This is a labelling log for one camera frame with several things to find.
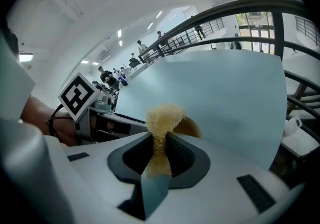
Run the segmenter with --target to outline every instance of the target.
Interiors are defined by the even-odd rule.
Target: metal railing
[[[180,49],[181,46],[187,46],[189,44],[196,43],[199,40],[203,40],[205,37],[214,34],[215,31],[224,28],[223,24],[224,23],[222,19],[218,18],[201,24],[201,30],[195,30],[195,28],[188,29],[168,40],[161,41],[159,45],[153,48],[153,50],[150,50],[147,53],[143,52],[143,54],[139,55],[140,60],[142,62],[152,63],[159,56],[179,54],[185,50],[185,48]],[[162,55],[162,53],[167,50],[172,50],[172,52]]]
[[[306,37],[310,38],[317,46],[320,46],[320,33],[316,25],[302,17],[295,18],[296,30],[302,32]]]
[[[273,24],[274,24],[274,38],[228,37],[228,38],[215,38],[210,40],[201,40],[201,41],[197,40],[196,42],[191,41],[191,43],[189,42],[189,44],[186,44],[186,43],[179,44],[178,47],[171,48],[166,51],[162,51],[161,53],[155,54],[152,58],[146,58],[146,59],[142,58],[146,53],[148,53],[153,48],[157,47],[162,42],[166,42],[174,38],[175,36],[180,35],[182,32],[188,31],[194,28],[198,24],[205,24],[205,23],[208,23],[208,21],[213,21],[213,20],[218,21],[218,19],[221,17],[234,15],[238,13],[260,12],[260,11],[271,12],[273,17]],[[179,24],[178,26],[176,26],[175,28],[167,32],[162,38],[157,40],[151,46],[149,46],[145,51],[143,51],[139,55],[139,57],[142,60],[142,62],[146,62],[150,59],[155,59],[159,56],[163,57],[169,54],[178,53],[181,50],[194,47],[194,46],[200,46],[200,45],[206,45],[206,44],[218,43],[218,42],[247,41],[247,42],[261,42],[261,43],[274,44],[274,47],[275,47],[274,54],[276,56],[279,56],[281,60],[283,59],[284,47],[296,49],[298,51],[304,52],[320,60],[320,53],[310,48],[285,41],[284,26],[283,26],[284,22],[282,18],[283,13],[289,13],[295,16],[302,17],[306,21],[310,20],[309,12],[306,10],[304,4],[296,0],[235,0],[232,2],[228,2],[222,5],[213,7],[211,9],[208,9],[184,21],[183,23]],[[313,83],[312,81],[289,71],[284,71],[284,75],[287,78],[295,80],[305,85],[306,87],[309,87],[314,92],[320,94],[320,86]],[[310,106],[307,106],[305,103],[303,103],[299,99],[296,99],[295,97],[292,97],[292,96],[288,96],[287,100],[289,103],[295,106],[298,106],[299,108],[313,115],[316,118],[316,120],[319,122],[320,114],[314,111],[312,108],[310,108]],[[320,143],[319,135],[313,132],[311,128],[304,127],[304,130]]]

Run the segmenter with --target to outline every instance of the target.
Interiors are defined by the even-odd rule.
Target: white machine
[[[10,75],[11,83],[18,81],[26,92],[6,88],[10,96],[1,96],[0,164],[49,223],[272,223],[303,187],[289,191],[272,173],[205,138],[169,134],[166,154],[173,175],[163,193],[156,186],[146,188],[142,174],[153,154],[151,134],[143,122],[109,112],[108,101],[79,74],[59,98],[75,119],[80,145],[62,148],[55,137],[18,122],[33,84],[2,34],[0,40],[1,88]],[[127,131],[118,134],[120,139],[97,143],[102,134],[115,132],[93,133],[92,116]],[[159,202],[148,215],[147,190]]]

